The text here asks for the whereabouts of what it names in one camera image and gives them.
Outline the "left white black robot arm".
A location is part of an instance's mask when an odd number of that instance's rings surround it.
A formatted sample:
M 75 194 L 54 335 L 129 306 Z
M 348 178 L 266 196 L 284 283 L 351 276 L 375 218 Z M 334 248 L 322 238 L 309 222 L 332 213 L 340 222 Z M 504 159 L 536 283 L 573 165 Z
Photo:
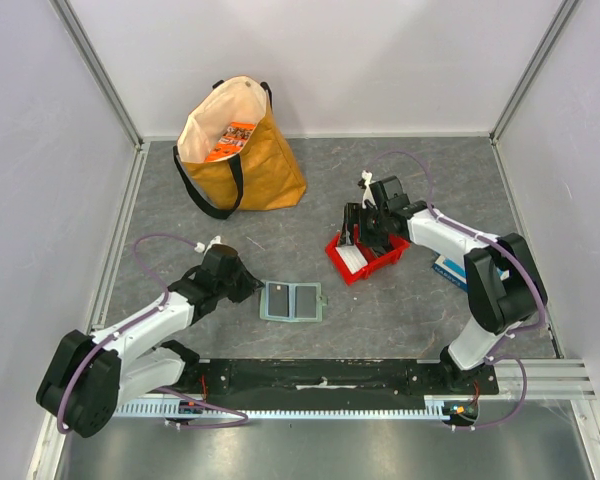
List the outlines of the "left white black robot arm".
M 125 403 L 162 387 L 196 388 L 200 357 L 173 340 L 227 299 L 241 303 L 263 288 L 237 251 L 212 246 L 201 264 L 174 281 L 136 314 L 101 330 L 73 330 L 59 342 L 36 393 L 60 433 L 88 438 Z

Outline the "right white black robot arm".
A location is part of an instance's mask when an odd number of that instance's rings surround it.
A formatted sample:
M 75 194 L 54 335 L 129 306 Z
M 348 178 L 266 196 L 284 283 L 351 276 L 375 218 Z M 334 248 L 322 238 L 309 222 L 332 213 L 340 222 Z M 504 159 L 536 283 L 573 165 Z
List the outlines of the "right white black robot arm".
M 358 185 L 363 197 L 345 205 L 327 255 L 348 285 L 396 263 L 411 245 L 463 270 L 471 317 L 441 352 L 437 371 L 445 391 L 463 392 L 504 337 L 545 314 L 547 293 L 526 240 L 473 230 L 424 200 L 413 202 L 395 176 L 375 180 L 364 171 Z

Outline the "mustard yellow tote bag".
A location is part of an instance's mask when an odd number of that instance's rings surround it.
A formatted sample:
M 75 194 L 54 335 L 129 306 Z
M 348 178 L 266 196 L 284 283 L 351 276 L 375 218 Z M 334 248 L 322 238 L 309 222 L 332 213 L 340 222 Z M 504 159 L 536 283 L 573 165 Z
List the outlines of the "mustard yellow tote bag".
M 232 122 L 256 128 L 239 154 L 204 160 Z M 236 76 L 216 82 L 189 114 L 172 149 L 188 196 L 207 216 L 225 220 L 237 210 L 270 211 L 296 206 L 306 179 L 273 113 L 266 82 Z

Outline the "white credit card stack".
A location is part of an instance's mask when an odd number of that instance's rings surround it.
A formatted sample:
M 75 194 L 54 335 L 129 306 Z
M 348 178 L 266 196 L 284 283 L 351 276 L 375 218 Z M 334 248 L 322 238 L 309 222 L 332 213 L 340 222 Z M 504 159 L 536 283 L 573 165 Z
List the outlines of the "white credit card stack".
M 336 252 L 351 274 L 355 274 L 368 265 L 368 261 L 356 245 L 336 247 Z

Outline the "red plastic bin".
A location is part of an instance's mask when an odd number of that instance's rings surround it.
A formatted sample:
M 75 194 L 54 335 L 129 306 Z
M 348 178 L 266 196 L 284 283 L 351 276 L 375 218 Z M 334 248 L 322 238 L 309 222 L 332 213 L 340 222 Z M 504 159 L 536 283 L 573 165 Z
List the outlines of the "red plastic bin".
M 331 260 L 335 269 L 348 286 L 359 280 L 367 280 L 372 274 L 380 269 L 396 264 L 402 257 L 405 250 L 410 247 L 410 243 L 395 235 L 389 236 L 389 248 L 385 253 L 377 253 L 373 248 L 367 247 L 359 242 L 359 228 L 355 229 L 355 244 L 363 253 L 368 261 L 368 265 L 355 274 L 351 274 L 344 262 L 336 252 L 339 234 L 337 234 L 325 247 L 325 253 Z

